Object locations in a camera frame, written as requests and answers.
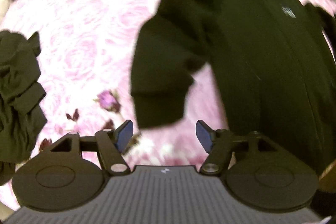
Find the pink floral blanket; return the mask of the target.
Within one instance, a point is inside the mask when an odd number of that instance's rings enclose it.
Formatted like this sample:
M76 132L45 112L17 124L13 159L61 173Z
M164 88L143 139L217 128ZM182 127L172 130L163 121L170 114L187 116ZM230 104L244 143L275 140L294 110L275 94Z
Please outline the pink floral blanket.
M19 0L1 31L12 51L35 35L38 57L26 72L46 96L33 131L15 108L1 102L1 162L21 164L70 131L81 136L134 119L129 75L135 37L159 0Z

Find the dark crumpled garment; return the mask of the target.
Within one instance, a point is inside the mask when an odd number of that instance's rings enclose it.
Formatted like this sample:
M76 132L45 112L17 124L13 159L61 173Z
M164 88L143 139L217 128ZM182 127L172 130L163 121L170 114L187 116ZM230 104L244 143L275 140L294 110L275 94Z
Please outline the dark crumpled garment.
M1 184L11 180L15 166L26 161L47 119L39 106L46 91L41 70L38 32L30 38L1 31Z

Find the black zip jacket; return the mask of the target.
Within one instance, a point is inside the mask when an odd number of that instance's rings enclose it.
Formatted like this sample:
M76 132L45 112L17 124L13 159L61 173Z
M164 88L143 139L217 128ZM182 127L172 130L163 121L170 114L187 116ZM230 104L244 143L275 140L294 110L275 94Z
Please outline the black zip jacket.
M228 127L258 131L321 174L335 160L335 16L299 0L161 0L131 70L137 124L183 117L209 63Z

